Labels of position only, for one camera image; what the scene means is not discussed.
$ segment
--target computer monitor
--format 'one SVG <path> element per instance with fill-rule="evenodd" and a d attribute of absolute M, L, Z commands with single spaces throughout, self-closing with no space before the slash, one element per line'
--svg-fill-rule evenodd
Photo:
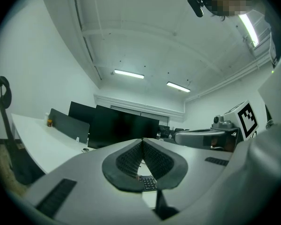
<path fill-rule="evenodd" d="M 96 114 L 94 107 L 89 107 L 79 103 L 71 102 L 69 109 L 69 117 L 83 121 L 91 125 Z"/>
<path fill-rule="evenodd" d="M 89 147 L 101 148 L 135 138 L 156 138 L 159 120 L 97 105 L 89 130 Z"/>

